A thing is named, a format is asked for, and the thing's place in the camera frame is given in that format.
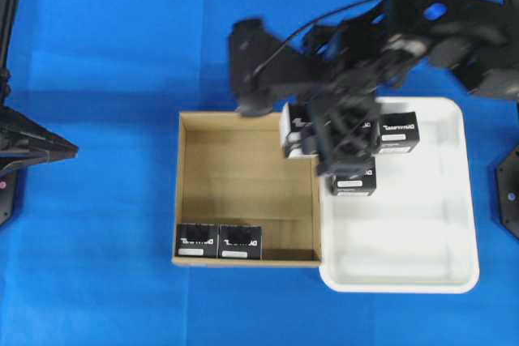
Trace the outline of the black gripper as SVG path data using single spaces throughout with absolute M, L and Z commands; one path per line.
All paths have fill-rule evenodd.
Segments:
M 320 83 L 299 96 L 307 110 L 298 116 L 303 157 L 318 157 L 316 174 L 355 177 L 373 165 L 380 146 L 381 59 L 347 62 L 309 58 Z

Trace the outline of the black robot base plate right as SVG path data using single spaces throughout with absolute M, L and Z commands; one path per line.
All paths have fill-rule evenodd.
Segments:
M 495 184 L 492 219 L 518 241 L 518 145 L 495 162 L 492 173 Z

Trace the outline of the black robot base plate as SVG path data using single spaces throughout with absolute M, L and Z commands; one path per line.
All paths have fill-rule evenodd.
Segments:
M 1 177 L 1 227 L 21 215 L 27 170 L 20 169 Z

